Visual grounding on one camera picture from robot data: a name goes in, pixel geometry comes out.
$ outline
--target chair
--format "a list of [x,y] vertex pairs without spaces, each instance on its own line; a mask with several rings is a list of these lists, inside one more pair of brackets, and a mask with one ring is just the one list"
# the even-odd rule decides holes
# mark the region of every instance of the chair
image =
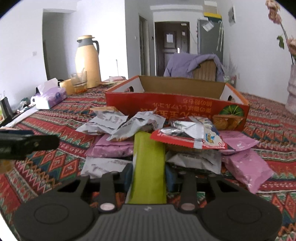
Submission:
[[216,81],[216,69],[213,60],[206,60],[200,64],[200,68],[193,70],[193,78],[196,80]]

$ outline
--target pink snack bag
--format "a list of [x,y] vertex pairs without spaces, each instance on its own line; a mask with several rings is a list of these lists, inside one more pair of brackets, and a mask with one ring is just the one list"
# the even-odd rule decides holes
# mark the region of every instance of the pink snack bag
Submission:
[[220,150],[224,155],[234,154],[257,145],[260,141],[250,138],[239,131],[219,131],[223,141],[234,150]]
[[97,158],[120,158],[133,155],[133,141],[107,141],[108,137],[110,137],[109,134],[98,136],[85,154]]
[[222,158],[222,161],[227,170],[254,194],[274,173],[266,161],[251,149]]

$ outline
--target dried flower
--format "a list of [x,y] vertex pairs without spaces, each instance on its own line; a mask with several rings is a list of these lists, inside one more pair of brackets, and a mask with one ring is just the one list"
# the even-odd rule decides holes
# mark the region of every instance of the dried flower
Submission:
[[281,16],[274,9],[269,10],[268,18],[275,24],[281,24]]
[[287,40],[289,51],[292,55],[296,55],[296,39],[290,38]]
[[275,0],[266,0],[265,5],[268,7],[268,9],[274,9],[276,11],[281,10],[280,5]]

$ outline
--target flower vase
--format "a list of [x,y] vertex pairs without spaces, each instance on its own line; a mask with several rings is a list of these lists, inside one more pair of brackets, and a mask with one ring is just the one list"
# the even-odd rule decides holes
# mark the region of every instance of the flower vase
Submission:
[[291,76],[288,84],[287,91],[289,92],[286,109],[296,114],[296,65],[291,66]]

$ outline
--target paper notice on door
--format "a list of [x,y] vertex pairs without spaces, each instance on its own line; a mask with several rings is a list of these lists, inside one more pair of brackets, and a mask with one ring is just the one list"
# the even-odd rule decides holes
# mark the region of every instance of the paper notice on door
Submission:
[[173,43],[174,42],[174,36],[172,34],[167,34],[167,43]]
[[213,29],[214,24],[212,21],[208,21],[205,24],[203,24],[202,27],[208,32]]

